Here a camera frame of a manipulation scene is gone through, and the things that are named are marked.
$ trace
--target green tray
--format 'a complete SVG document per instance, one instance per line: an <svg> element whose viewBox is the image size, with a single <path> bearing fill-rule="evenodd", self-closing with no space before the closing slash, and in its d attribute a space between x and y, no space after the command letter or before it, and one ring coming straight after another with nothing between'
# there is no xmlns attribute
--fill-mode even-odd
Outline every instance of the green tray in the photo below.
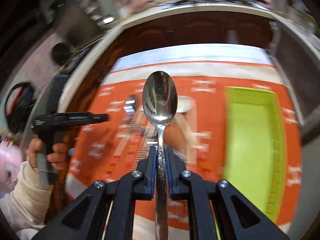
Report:
<svg viewBox="0 0 320 240"><path fill-rule="evenodd" d="M286 142L274 92L226 87L225 178L276 222L285 186Z"/></svg>

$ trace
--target white sleeve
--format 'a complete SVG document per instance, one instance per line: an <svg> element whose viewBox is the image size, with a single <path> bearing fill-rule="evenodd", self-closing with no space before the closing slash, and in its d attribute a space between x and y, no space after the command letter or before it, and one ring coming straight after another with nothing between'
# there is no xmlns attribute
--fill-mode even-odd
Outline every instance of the white sleeve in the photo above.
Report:
<svg viewBox="0 0 320 240"><path fill-rule="evenodd" d="M21 164L14 190L0 199L0 208L15 232L44 226L53 186L40 187L39 175L28 162Z"/></svg>
<svg viewBox="0 0 320 240"><path fill-rule="evenodd" d="M16 232L21 240L31 240L39 231L33 228L23 229Z"/></svg>

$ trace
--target spoon bowl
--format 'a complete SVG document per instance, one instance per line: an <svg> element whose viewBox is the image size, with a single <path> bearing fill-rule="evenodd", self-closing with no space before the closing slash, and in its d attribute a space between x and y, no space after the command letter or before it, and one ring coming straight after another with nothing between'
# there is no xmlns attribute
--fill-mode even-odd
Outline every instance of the spoon bowl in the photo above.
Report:
<svg viewBox="0 0 320 240"><path fill-rule="evenodd" d="M143 87L143 111L156 127L166 127L174 118L178 106L178 96L171 77L163 72L152 73Z"/></svg>

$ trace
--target hand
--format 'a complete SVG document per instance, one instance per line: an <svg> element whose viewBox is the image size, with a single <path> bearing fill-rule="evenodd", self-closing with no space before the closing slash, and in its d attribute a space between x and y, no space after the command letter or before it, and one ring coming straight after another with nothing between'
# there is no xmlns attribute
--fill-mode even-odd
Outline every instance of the hand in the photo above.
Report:
<svg viewBox="0 0 320 240"><path fill-rule="evenodd" d="M47 160L51 162L52 167L56 170L61 171L67 166L68 156L68 136L64 136L62 143L56 143L52 146L53 153L47 155ZM40 139L33 139L29 144L27 156L29 157L29 163L31 167L37 170L37 152L43 147L43 141Z"/></svg>

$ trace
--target spoon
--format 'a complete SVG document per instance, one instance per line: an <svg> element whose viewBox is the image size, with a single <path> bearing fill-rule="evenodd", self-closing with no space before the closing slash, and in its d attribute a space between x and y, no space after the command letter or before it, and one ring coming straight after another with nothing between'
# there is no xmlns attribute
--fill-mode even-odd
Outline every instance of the spoon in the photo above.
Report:
<svg viewBox="0 0 320 240"><path fill-rule="evenodd" d="M163 72L153 72L142 92L143 111L158 131L156 163L156 239L168 239L167 174L163 147L164 129L177 111L178 97L171 77Z"/></svg>

